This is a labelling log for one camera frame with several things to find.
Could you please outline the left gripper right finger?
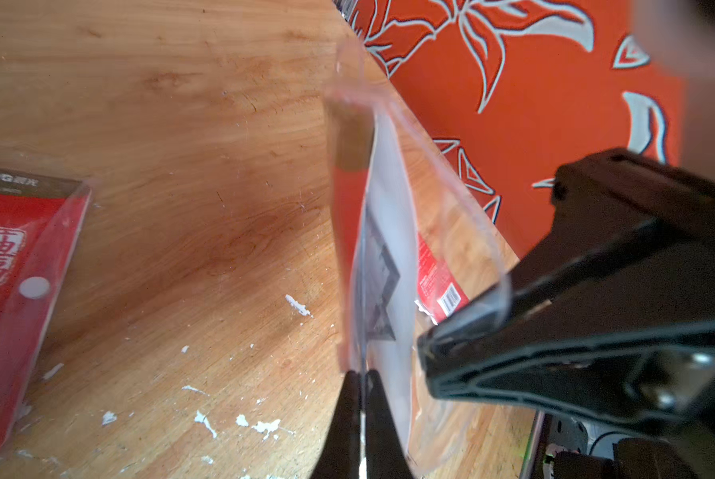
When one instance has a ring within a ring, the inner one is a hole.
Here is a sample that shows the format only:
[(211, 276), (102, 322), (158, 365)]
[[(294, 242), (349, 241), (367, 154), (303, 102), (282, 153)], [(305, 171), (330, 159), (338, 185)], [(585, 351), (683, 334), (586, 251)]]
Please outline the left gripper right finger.
[(367, 479), (415, 478), (399, 441), (381, 375), (373, 369), (365, 376), (365, 415)]

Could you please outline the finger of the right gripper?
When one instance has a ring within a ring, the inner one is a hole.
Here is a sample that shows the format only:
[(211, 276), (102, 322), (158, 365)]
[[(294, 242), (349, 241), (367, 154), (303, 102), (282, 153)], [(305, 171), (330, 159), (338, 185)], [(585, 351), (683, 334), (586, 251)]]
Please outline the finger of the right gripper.
[(561, 166), (551, 201), (507, 314), (489, 289), (419, 339), (431, 395), (715, 433), (715, 183), (614, 149)]

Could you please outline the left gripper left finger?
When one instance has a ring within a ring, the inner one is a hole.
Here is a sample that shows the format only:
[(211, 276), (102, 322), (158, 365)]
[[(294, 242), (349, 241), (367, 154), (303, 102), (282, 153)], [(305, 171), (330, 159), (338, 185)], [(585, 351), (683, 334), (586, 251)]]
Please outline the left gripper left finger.
[(361, 464), (361, 375), (346, 373), (313, 479), (359, 479)]

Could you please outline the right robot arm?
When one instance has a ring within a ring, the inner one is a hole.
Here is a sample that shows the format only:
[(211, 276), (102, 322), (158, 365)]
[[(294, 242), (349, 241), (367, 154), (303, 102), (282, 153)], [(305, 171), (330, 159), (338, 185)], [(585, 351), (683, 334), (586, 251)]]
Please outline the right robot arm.
[(542, 411), (537, 476), (715, 478), (715, 183), (624, 149), (561, 166), (549, 234), (419, 338), (439, 399)]

